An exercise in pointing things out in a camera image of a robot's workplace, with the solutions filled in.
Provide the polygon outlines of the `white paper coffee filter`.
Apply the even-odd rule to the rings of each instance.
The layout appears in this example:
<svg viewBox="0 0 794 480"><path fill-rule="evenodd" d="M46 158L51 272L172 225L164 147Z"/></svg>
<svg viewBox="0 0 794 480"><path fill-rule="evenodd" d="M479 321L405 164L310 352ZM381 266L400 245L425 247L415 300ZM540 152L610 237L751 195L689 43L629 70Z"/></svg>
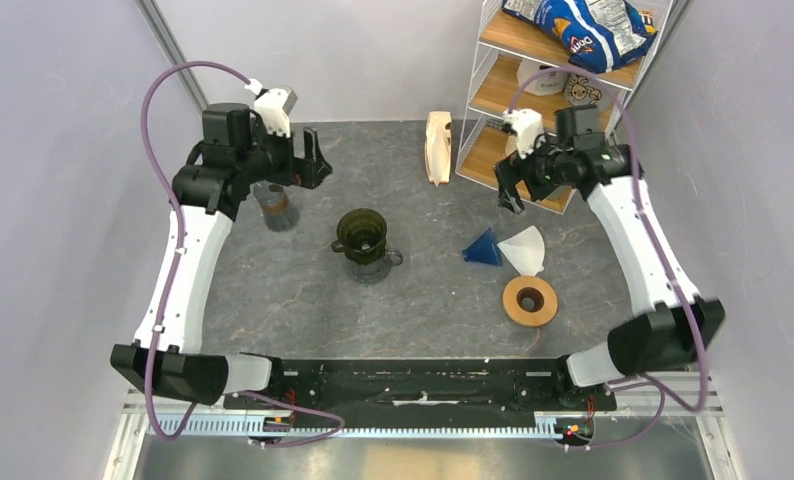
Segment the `white paper coffee filter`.
<svg viewBox="0 0 794 480"><path fill-rule="evenodd" d="M498 242L497 247L521 276L535 277L544 271L545 241L536 226Z"/></svg>

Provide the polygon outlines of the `blue ribbed cone dripper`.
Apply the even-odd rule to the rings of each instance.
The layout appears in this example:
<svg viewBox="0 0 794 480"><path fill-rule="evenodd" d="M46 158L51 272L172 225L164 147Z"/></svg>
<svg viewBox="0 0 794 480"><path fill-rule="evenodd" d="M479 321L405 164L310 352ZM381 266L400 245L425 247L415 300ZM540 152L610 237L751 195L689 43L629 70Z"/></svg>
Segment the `blue ribbed cone dripper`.
<svg viewBox="0 0 794 480"><path fill-rule="evenodd" d="M480 234L461 252L462 259L467 263L478 263L494 267L503 264L502 253L498 247L496 235L491 227Z"/></svg>

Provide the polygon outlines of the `dark green glass dripper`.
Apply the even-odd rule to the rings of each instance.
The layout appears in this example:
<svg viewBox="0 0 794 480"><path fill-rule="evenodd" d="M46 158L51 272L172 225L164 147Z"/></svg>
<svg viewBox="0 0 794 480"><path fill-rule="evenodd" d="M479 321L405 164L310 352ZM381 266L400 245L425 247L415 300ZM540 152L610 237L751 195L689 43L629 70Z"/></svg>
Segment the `dark green glass dripper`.
<svg viewBox="0 0 794 480"><path fill-rule="evenodd" d="M369 265L386 256L387 223L377 211L358 208L344 214L336 226L333 253L358 265Z"/></svg>

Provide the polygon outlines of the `clear glass coffee server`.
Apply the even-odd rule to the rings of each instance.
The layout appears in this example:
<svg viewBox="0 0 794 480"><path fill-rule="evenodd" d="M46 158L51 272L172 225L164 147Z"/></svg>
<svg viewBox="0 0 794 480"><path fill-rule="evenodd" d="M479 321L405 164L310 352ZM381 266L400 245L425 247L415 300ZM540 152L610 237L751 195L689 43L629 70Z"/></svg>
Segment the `clear glass coffee server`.
<svg viewBox="0 0 794 480"><path fill-rule="evenodd" d="M373 285L383 281L391 270L404 261L403 254L396 249L387 248L385 255L367 265L349 262L345 265L345 273L357 283Z"/></svg>

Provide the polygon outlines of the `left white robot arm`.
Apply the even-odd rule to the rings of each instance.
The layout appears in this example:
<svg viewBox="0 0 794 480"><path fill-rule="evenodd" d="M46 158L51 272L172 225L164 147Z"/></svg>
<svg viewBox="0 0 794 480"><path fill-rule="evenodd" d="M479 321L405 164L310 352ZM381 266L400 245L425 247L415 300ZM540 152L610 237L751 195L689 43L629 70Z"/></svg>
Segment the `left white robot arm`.
<svg viewBox="0 0 794 480"><path fill-rule="evenodd" d="M288 106L216 103L202 113L203 137L166 183L170 231L157 284L133 340L117 344L111 366L151 401L212 405L248 390L263 408L280 405L287 383L279 359L202 351L205 305L219 254L252 185L318 187L331 174L315 130L294 153Z"/></svg>

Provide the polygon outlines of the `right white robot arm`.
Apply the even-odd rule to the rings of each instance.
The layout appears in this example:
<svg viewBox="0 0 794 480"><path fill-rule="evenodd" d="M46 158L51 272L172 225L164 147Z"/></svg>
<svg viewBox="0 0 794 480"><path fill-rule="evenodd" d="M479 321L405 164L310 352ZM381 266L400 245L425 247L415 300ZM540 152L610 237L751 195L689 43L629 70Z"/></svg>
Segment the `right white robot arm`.
<svg viewBox="0 0 794 480"><path fill-rule="evenodd" d="M557 133L546 137L542 116L532 109L503 115L512 153L493 170L502 207L524 208L518 186L531 200L561 186L577 190L604 228L621 265L633 316L606 341L569 355L564 373L550 382L552 400L574 409L591 386L651 371L704 366L704 355L725 319L720 300L703 298L679 266L650 205L642 168L627 144L609 144L594 106L555 114Z"/></svg>

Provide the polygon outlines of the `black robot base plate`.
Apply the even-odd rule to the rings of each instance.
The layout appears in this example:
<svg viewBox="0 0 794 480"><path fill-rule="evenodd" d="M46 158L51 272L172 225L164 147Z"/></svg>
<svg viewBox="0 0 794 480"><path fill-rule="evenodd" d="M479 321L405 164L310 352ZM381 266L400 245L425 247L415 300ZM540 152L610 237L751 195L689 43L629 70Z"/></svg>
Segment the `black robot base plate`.
<svg viewBox="0 0 794 480"><path fill-rule="evenodd" d="M613 411L600 386L576 387L554 359L280 360L254 357L256 372L233 376L216 355L164 354L154 394L233 411L295 412L268 419L291 429L526 427L534 413Z"/></svg>

